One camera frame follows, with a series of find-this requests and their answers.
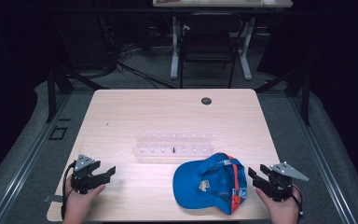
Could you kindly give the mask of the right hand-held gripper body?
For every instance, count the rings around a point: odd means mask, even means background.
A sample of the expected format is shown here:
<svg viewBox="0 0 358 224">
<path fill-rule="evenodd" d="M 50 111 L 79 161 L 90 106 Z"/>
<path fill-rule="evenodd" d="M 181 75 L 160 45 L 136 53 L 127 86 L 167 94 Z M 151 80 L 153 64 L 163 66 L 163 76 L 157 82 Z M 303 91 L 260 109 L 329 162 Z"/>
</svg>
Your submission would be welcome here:
<svg viewBox="0 0 358 224">
<path fill-rule="evenodd" d="M 270 190 L 263 190 L 263 192 L 275 202 L 286 201 L 291 196 L 293 179 L 310 180 L 286 161 L 270 165 L 269 168 L 276 172 L 276 176 L 272 179 L 268 177 Z"/>
</svg>

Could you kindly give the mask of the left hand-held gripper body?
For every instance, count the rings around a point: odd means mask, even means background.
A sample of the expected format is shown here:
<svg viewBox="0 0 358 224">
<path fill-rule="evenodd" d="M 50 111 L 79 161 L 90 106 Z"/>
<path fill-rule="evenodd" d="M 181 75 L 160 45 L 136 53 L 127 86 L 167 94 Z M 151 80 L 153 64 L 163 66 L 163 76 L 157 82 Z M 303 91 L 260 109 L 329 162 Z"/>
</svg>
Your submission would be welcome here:
<svg viewBox="0 0 358 224">
<path fill-rule="evenodd" d="M 79 155 L 75 161 L 71 187 L 80 194 L 87 194 L 91 189 L 99 187 L 95 184 L 95 175 L 86 174 L 86 167 L 95 161 L 96 160 L 85 155 Z"/>
</svg>

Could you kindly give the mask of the person's left hand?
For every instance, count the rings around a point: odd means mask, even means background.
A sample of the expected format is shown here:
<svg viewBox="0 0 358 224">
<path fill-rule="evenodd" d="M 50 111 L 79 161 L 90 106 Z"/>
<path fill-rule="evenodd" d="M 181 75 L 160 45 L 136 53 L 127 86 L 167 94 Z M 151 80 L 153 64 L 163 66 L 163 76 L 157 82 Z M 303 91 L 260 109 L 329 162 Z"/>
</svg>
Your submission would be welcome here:
<svg viewBox="0 0 358 224">
<path fill-rule="evenodd" d="M 68 217 L 85 219 L 93 201 L 105 189 L 105 185 L 101 185 L 87 194 L 80 194 L 75 192 L 75 190 L 71 187 L 71 184 L 72 177 L 68 176 L 65 184 L 64 199 L 66 200 L 66 204 L 63 219 Z"/>
</svg>

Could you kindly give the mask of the person's right hand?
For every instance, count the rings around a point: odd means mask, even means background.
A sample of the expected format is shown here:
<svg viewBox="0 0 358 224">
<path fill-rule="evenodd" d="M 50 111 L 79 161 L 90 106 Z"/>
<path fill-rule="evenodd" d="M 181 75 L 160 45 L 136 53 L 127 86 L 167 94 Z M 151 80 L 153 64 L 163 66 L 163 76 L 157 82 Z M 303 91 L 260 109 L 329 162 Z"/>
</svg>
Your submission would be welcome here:
<svg viewBox="0 0 358 224">
<path fill-rule="evenodd" d="M 274 202 L 261 189 L 256 189 L 255 192 L 267 207 L 272 224 L 298 223 L 300 208 L 293 198 L 284 202 Z"/>
</svg>

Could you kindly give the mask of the blue baseball cap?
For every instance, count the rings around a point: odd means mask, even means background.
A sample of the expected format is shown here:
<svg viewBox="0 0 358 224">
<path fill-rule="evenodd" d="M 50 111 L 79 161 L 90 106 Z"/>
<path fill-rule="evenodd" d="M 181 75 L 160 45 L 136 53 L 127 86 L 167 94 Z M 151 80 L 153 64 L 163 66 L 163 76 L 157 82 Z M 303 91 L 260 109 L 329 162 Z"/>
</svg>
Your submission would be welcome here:
<svg viewBox="0 0 358 224">
<path fill-rule="evenodd" d="M 172 190 L 185 209 L 217 207 L 232 215 L 247 199 L 247 179 L 241 162 L 226 153 L 188 161 L 175 171 Z"/>
</svg>

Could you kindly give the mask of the clear acrylic rack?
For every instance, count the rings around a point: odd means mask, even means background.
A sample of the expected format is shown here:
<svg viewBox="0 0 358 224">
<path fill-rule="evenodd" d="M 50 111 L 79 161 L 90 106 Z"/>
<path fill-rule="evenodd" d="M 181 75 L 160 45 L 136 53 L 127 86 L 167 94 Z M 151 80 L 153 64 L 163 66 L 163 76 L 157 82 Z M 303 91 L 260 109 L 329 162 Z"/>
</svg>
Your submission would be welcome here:
<svg viewBox="0 0 358 224">
<path fill-rule="evenodd" d="M 136 156 L 208 157 L 214 150 L 209 133 L 137 133 L 135 139 L 132 151 Z"/>
</svg>

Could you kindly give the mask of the black metal stand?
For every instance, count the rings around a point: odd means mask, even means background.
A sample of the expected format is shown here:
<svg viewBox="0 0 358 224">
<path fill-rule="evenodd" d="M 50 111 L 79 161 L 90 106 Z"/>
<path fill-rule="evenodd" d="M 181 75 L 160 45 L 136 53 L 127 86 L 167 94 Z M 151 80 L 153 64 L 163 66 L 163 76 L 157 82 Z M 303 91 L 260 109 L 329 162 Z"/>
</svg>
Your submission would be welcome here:
<svg viewBox="0 0 358 224">
<path fill-rule="evenodd" d="M 297 97 L 301 92 L 300 116 L 307 126 L 310 126 L 309 105 L 310 105 L 310 73 L 306 68 L 295 68 L 281 77 L 276 77 L 266 84 L 255 89 L 257 93 L 264 92 L 281 82 L 287 81 L 284 91 L 287 97 Z"/>
<path fill-rule="evenodd" d="M 86 77 L 83 77 L 78 72 L 73 69 L 70 69 L 67 66 L 52 66 L 48 72 L 48 118 L 47 123 L 51 122 L 57 113 L 57 103 L 56 103 L 56 87 L 63 94 L 71 94 L 74 90 L 73 85 L 71 84 L 69 78 L 72 77 L 86 86 L 91 87 L 94 90 L 106 90 L 106 87 L 103 87 Z"/>
</svg>

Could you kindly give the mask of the black chair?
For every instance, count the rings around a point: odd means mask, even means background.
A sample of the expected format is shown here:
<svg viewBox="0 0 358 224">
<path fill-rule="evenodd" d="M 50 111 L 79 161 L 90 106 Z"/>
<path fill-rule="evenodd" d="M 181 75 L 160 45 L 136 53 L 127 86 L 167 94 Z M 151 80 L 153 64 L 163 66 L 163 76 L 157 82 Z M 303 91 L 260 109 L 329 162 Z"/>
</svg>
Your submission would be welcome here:
<svg viewBox="0 0 358 224">
<path fill-rule="evenodd" d="M 230 88 L 239 39 L 244 30 L 241 16 L 235 13 L 194 13 L 182 21 L 183 37 L 179 48 L 179 83 L 184 87 L 185 63 L 231 64 L 227 86 Z"/>
</svg>

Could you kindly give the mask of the white-legged wooden desk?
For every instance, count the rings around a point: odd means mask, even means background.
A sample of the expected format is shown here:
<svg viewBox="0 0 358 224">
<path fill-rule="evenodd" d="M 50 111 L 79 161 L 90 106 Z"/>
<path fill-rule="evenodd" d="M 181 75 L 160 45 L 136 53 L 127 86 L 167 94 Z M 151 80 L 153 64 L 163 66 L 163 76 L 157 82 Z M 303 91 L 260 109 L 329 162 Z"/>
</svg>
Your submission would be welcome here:
<svg viewBox="0 0 358 224">
<path fill-rule="evenodd" d="M 292 0 L 153 0 L 154 7 L 234 7 L 255 9 L 282 9 L 293 6 Z M 247 61 L 247 51 L 255 27 L 255 18 L 245 23 L 244 43 L 239 50 L 241 69 L 245 80 L 251 80 L 252 74 Z"/>
</svg>

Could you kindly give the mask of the aluminium floor rail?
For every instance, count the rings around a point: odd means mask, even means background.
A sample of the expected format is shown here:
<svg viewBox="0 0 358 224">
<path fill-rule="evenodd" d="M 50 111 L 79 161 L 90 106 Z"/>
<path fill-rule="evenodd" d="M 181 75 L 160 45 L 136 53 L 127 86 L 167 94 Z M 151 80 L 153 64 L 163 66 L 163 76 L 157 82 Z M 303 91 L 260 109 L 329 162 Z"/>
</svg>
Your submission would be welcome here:
<svg viewBox="0 0 358 224">
<path fill-rule="evenodd" d="M 48 113 L 48 100 L 39 100 L 31 119 L 3 159 L 0 165 L 0 224 L 3 223 L 32 172 L 42 152 L 42 146 L 54 129 L 55 122 L 65 109 L 70 97 L 69 94 L 59 97 L 56 111 L 50 119 L 45 119 L 44 114 L 44 112 Z"/>
<path fill-rule="evenodd" d="M 301 129 L 307 136 L 308 141 L 310 142 L 310 153 L 312 158 L 315 160 L 317 170 L 324 182 L 324 185 L 330 195 L 330 198 L 337 210 L 337 213 L 343 224 L 358 224 L 346 198 L 343 195 L 341 187 L 338 185 L 332 170 L 324 156 L 322 148 L 312 130 L 312 127 L 307 125 L 303 120 L 300 112 L 300 103 L 297 99 L 289 97 L 288 102 L 292 107 L 297 122 L 300 124 Z"/>
</svg>

